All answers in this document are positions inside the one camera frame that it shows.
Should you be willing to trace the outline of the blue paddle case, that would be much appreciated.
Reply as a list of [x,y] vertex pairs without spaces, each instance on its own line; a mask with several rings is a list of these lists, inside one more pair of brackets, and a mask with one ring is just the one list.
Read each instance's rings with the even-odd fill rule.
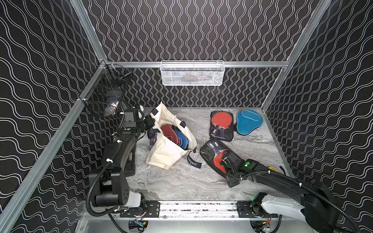
[[174,131],[179,138],[179,147],[183,150],[187,150],[189,147],[189,139],[178,128],[175,128]]

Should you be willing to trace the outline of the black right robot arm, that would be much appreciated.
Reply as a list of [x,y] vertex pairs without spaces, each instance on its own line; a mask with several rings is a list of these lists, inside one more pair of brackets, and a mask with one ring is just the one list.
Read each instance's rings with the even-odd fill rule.
[[346,233],[347,229],[337,225],[338,218],[343,216],[354,227],[355,233],[361,231],[357,223],[339,207],[328,188],[322,184],[304,183],[271,170],[255,160],[243,161],[230,152],[216,159],[214,165],[222,172],[229,187],[238,185],[240,181],[249,180],[287,196],[286,199],[279,199],[265,192],[259,193],[250,207],[251,213],[255,216],[289,216],[306,222],[319,233]]

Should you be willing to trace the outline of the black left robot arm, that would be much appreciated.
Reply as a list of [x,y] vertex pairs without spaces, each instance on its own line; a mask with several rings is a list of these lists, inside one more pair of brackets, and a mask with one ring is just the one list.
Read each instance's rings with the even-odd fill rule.
[[143,119],[144,114],[140,108],[133,107],[123,111],[119,127],[112,135],[112,142],[105,145],[101,165],[89,174],[85,205],[91,216],[126,211],[134,216],[145,214],[144,197],[130,190],[125,172],[128,158],[134,155],[142,132],[140,123]]

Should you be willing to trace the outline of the teal paddle case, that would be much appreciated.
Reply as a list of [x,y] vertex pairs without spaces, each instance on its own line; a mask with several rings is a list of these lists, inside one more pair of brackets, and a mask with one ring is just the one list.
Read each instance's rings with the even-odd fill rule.
[[236,132],[246,136],[263,124],[262,115],[253,109],[242,109],[237,113]]

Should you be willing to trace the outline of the maroon paddle case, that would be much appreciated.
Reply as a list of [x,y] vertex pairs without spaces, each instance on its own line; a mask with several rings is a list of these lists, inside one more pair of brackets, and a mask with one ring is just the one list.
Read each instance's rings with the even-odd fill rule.
[[174,130],[174,127],[170,124],[164,124],[161,126],[161,130],[164,134],[164,136],[169,139],[170,141],[172,141],[174,144],[178,145],[179,146],[179,137],[176,133],[176,131]]

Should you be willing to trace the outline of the cream canvas tote bag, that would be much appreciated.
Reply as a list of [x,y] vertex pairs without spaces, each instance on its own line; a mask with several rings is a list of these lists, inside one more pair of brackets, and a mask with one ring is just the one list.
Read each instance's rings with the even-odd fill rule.
[[[197,141],[190,129],[186,126],[186,123],[179,120],[163,103],[160,103],[154,108],[150,116],[155,123],[154,126],[148,130],[150,152],[146,160],[147,164],[168,170],[184,155],[196,152]],[[183,150],[164,136],[161,130],[161,126],[164,124],[170,124],[174,129],[178,128],[189,139],[189,147],[187,150]]]

